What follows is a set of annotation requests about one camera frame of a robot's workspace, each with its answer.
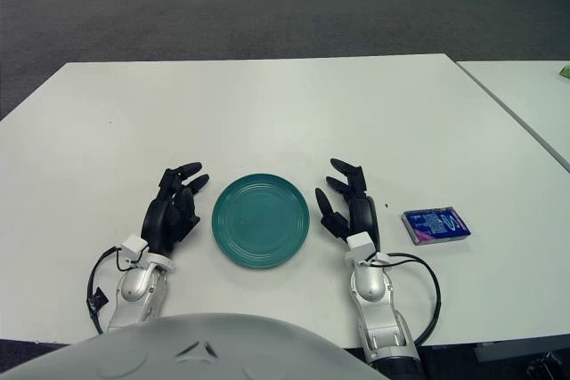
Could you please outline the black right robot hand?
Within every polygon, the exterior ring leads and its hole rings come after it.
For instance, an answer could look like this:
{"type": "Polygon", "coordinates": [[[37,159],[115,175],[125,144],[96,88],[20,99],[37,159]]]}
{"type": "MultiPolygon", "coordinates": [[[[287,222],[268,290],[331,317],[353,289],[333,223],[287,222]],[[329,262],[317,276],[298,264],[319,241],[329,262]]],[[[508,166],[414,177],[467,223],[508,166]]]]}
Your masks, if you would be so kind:
{"type": "Polygon", "coordinates": [[[324,191],[315,189],[321,211],[322,226],[346,244],[345,262],[358,268],[387,268],[388,261],[380,254],[379,225],[375,202],[367,194],[366,181],[360,166],[332,158],[332,167],[346,177],[342,182],[327,176],[329,186],[342,196],[348,207],[348,218],[335,211],[324,191]]]}

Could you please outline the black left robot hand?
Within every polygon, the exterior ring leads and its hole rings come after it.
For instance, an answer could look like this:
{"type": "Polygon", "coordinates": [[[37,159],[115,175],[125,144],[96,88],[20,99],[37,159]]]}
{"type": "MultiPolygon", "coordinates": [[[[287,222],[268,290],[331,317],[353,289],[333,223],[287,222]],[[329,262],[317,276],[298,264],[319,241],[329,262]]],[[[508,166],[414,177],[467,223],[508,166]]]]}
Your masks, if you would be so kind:
{"type": "Polygon", "coordinates": [[[142,223],[141,250],[125,271],[148,269],[153,264],[171,273],[171,255],[177,243],[184,240],[200,222],[195,213],[194,196],[208,183],[209,175],[198,176],[200,162],[168,168],[159,181],[157,196],[150,202],[142,223]]]}

